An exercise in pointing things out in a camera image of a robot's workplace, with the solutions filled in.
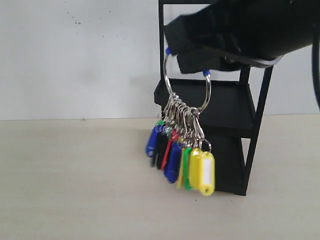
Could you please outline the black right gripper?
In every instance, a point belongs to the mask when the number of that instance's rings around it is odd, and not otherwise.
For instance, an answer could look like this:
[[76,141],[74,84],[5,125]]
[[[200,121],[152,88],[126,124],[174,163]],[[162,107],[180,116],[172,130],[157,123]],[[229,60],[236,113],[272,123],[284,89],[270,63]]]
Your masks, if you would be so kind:
[[234,72],[240,64],[225,57],[274,60],[310,46],[319,23],[318,0],[215,0],[209,11],[181,14],[163,32],[182,74]]

